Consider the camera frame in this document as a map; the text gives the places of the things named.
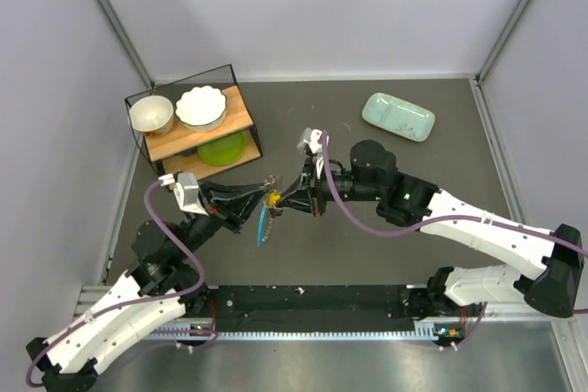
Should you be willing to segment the metal key organizer blue handle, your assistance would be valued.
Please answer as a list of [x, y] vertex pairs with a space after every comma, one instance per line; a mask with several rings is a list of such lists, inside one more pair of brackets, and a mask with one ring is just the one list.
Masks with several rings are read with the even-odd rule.
[[282, 215], [280, 208], [271, 207], [267, 204], [262, 206], [256, 233], [256, 246], [261, 247], [269, 239], [275, 219]]

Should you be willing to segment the yellow key tag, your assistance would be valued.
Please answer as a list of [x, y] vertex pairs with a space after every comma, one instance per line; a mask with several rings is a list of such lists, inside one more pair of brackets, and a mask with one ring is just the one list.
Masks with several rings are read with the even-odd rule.
[[270, 192], [267, 196], [266, 205], [269, 208], [273, 208], [276, 206], [277, 202], [281, 198], [281, 195], [277, 192]]

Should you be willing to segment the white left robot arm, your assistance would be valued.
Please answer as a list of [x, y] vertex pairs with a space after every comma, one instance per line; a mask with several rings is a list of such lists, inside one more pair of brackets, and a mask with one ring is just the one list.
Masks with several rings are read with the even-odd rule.
[[209, 302], [197, 249], [219, 230], [241, 230], [270, 191], [267, 183], [199, 183], [167, 174], [143, 195], [150, 220], [132, 244], [136, 261], [80, 318], [27, 346], [28, 386], [87, 391], [110, 365], [172, 319], [202, 313]]

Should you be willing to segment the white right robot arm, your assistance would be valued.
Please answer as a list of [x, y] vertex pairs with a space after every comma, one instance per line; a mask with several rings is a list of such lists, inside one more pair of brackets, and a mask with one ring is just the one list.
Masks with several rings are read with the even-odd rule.
[[350, 166], [330, 159], [319, 130], [303, 139], [307, 156], [300, 178], [269, 198], [277, 216], [285, 208], [323, 215], [333, 201], [358, 228], [382, 238], [413, 232], [438, 236], [498, 260], [495, 266], [439, 269], [427, 283], [431, 308], [442, 315], [480, 303], [526, 303], [566, 319], [575, 303], [587, 256], [581, 233], [517, 223], [465, 203], [430, 182], [399, 172], [395, 155], [374, 140], [350, 150]]

